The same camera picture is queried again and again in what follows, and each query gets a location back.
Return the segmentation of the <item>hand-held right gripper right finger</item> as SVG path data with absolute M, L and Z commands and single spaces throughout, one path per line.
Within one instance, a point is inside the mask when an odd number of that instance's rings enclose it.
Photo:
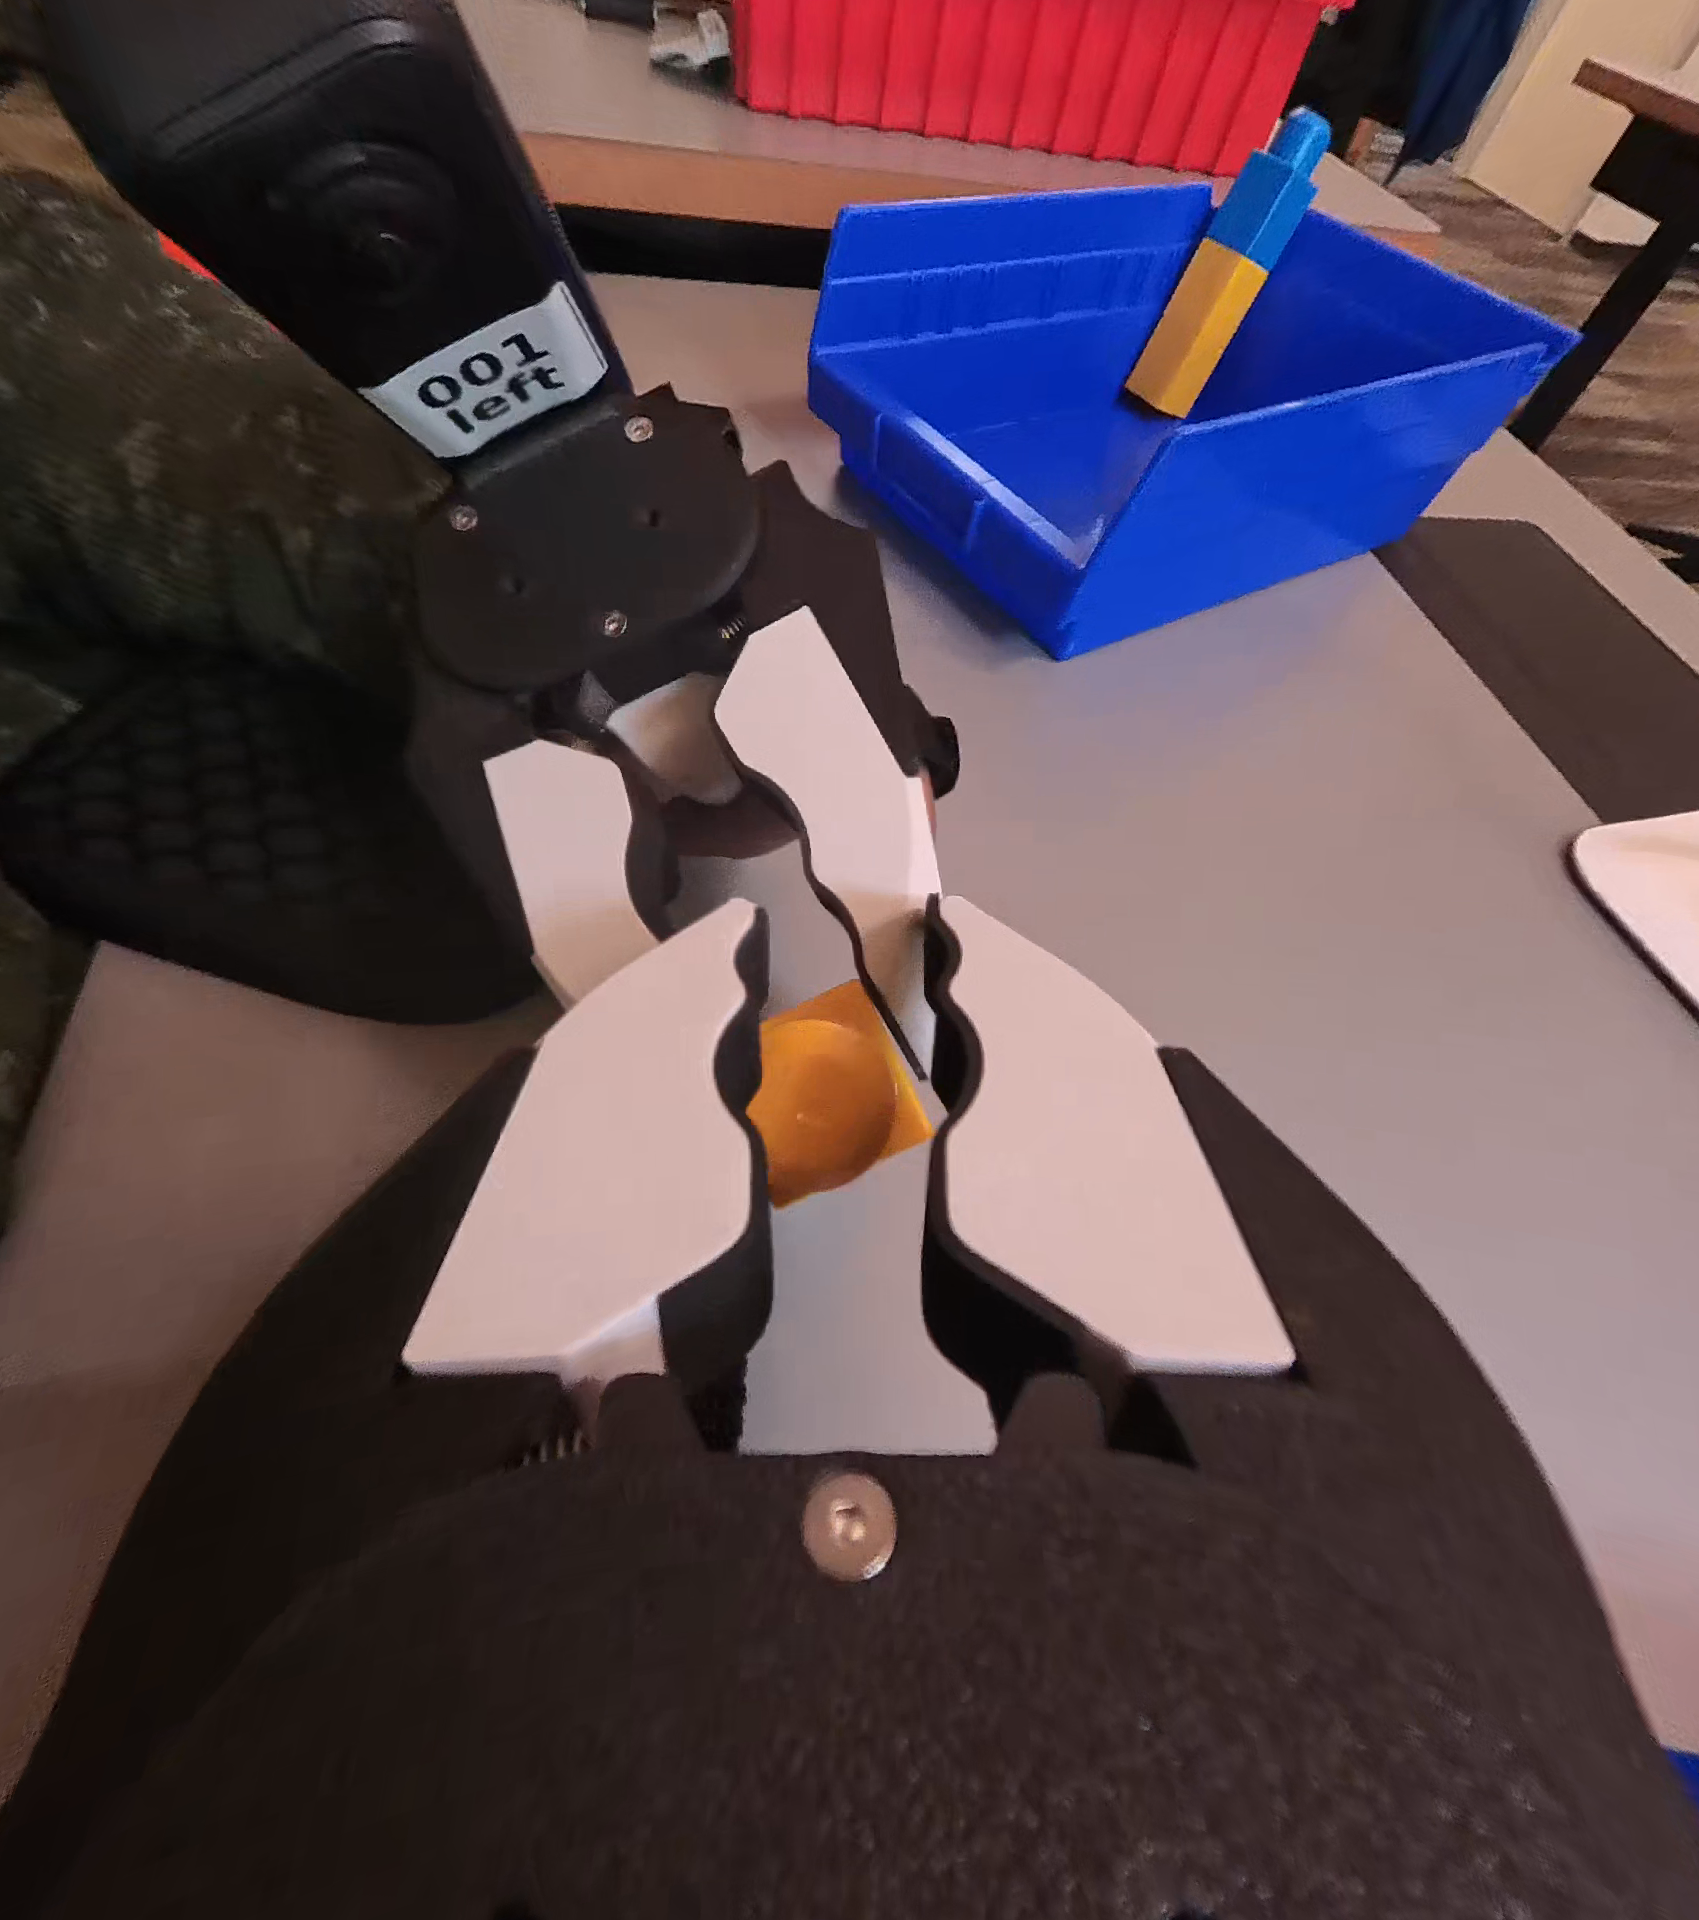
M 935 898 L 924 937 L 938 1356 L 982 1392 L 1289 1374 L 1291 1336 L 1150 1032 L 965 898 Z

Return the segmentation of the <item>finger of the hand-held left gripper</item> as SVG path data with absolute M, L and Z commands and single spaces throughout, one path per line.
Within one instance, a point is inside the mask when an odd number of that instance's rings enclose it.
M 741 641 L 712 728 L 741 781 L 794 821 L 815 898 L 924 1081 L 935 1052 L 924 923 L 941 890 L 932 793 L 889 754 L 812 610 Z
M 484 789 L 533 964 L 565 1008 L 679 932 L 674 827 L 731 796 L 709 754 L 618 734 L 609 749 L 536 734 L 484 761 Z

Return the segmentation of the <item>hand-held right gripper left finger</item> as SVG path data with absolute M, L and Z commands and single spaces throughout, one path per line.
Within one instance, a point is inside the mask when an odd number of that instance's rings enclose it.
M 724 1379 L 772 1310 L 769 920 L 729 898 L 536 1048 L 406 1336 L 417 1378 Z

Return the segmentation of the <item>yellow mega block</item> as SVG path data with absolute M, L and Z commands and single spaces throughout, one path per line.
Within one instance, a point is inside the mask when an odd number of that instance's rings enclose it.
M 846 1187 L 935 1138 L 886 1020 L 841 981 L 760 1020 L 760 1086 L 746 1107 L 775 1210 Z
M 1179 273 L 1173 298 L 1159 318 L 1159 333 L 1173 341 L 1173 353 L 1192 344 L 1223 344 L 1243 326 L 1267 281 L 1267 269 L 1214 236 L 1202 236 L 1189 269 Z
M 1223 315 L 1173 318 L 1165 312 L 1128 365 L 1121 396 L 1159 418 L 1184 421 L 1214 376 L 1229 337 L 1230 326 Z

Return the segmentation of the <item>blue mega block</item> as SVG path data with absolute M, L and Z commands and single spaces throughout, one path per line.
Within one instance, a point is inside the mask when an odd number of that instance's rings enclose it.
M 1247 156 L 1229 185 L 1207 242 L 1272 273 L 1314 203 L 1314 167 L 1328 153 L 1328 118 L 1314 110 L 1291 110 L 1272 141 Z

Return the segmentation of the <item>person's left forearm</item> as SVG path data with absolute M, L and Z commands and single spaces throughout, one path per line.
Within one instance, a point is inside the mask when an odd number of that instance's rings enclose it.
M 446 481 L 124 203 L 0 164 L 0 664 L 299 659 L 406 710 Z

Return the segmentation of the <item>scattered small metal parts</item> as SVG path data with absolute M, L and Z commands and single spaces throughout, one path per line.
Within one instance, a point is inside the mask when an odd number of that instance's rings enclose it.
M 735 66 L 735 2 L 653 2 L 649 62 L 665 71 L 729 83 Z

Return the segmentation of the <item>red plastic bin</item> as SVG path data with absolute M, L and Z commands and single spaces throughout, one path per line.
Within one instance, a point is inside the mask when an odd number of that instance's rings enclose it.
M 1230 178 L 1345 2 L 731 2 L 754 112 Z

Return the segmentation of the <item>blue hanging jacket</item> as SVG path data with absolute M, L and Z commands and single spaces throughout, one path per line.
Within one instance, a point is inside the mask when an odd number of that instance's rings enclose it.
M 1411 52 L 1401 167 L 1451 156 L 1504 77 L 1531 2 L 1426 2 Z

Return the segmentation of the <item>dark wooden desk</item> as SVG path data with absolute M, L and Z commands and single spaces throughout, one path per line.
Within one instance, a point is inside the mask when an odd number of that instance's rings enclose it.
M 1595 174 L 1595 192 L 1649 216 L 1651 232 L 1587 315 L 1579 344 L 1510 418 L 1510 440 L 1527 448 L 1541 448 L 1679 260 L 1699 250 L 1699 83 L 1673 69 L 1605 58 L 1581 58 L 1573 83 L 1631 112 Z

